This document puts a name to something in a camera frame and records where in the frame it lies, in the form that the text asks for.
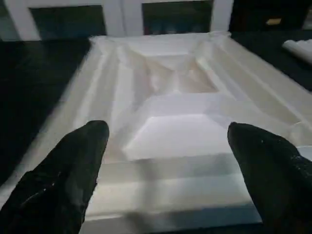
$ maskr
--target white foam mold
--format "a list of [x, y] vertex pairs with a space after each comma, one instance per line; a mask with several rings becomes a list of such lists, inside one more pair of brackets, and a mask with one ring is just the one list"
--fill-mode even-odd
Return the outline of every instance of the white foam mold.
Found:
[[227, 143], [231, 121], [312, 145], [312, 96], [227, 33], [96, 37], [1, 205], [60, 139], [102, 119], [110, 139], [81, 233], [259, 222]]

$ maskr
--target dark table surface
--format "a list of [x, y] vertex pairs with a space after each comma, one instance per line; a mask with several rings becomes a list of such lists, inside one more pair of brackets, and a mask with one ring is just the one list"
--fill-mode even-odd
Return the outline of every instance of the dark table surface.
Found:
[[0, 185], [88, 52], [88, 40], [0, 42]]
[[282, 48], [287, 40], [312, 39], [312, 31], [238, 32], [232, 38], [312, 91], [312, 66]]

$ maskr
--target glass pane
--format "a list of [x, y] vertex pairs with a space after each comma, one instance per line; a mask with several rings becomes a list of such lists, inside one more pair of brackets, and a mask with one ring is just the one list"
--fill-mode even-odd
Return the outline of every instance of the glass pane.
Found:
[[179, 1], [143, 4], [146, 35], [210, 31], [213, 1]]
[[312, 6], [310, 6], [309, 8], [309, 12], [304, 22], [303, 29], [309, 29], [309, 30], [312, 29]]
[[102, 6], [31, 8], [42, 39], [105, 35]]

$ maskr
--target white window frame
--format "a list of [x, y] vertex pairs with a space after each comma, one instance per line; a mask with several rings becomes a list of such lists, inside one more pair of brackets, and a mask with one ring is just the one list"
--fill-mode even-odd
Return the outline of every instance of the white window frame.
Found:
[[[127, 36], [144, 35], [142, 4], [153, 2], [203, 1], [203, 0], [122, 0]], [[234, 0], [214, 0], [211, 31], [228, 31]]]
[[121, 0], [4, 0], [10, 17], [21, 40], [41, 40], [30, 8], [100, 5], [106, 34], [114, 37], [125, 35]]

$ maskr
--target white plastic mold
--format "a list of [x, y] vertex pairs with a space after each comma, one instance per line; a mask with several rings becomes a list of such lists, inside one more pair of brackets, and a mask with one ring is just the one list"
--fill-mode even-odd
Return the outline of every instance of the white plastic mold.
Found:
[[300, 119], [222, 48], [226, 39], [225, 33], [94, 38], [102, 65], [75, 125], [108, 122], [106, 163], [230, 154], [232, 121], [300, 139], [290, 133]]

